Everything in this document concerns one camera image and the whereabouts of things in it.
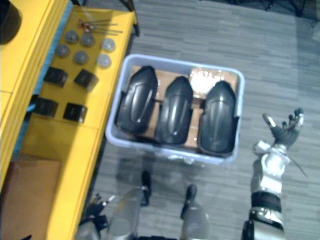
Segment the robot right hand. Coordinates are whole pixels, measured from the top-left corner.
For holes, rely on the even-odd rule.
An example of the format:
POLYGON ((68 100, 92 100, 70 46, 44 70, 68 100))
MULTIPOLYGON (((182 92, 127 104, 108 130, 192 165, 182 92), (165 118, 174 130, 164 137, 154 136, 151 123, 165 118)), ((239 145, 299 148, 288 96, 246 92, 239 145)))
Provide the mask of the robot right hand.
POLYGON ((274 138, 273 144, 283 145, 288 149, 299 137, 301 128, 304 124, 305 114, 302 108, 295 109, 294 115, 290 114, 288 116, 288 123, 283 121, 282 126, 277 125, 268 113, 263 113, 262 118, 268 125, 274 138))

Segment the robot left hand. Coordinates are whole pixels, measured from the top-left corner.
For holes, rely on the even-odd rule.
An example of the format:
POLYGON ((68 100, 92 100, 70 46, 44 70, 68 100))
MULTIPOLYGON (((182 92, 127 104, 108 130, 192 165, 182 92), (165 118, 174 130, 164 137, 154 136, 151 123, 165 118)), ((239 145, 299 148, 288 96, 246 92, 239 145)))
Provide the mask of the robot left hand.
POLYGON ((106 200, 103 200, 102 196, 99 193, 95 194, 89 202, 89 205, 85 212, 85 216, 87 218, 98 216, 103 211, 103 209, 115 199, 115 197, 116 195, 112 194, 106 200))

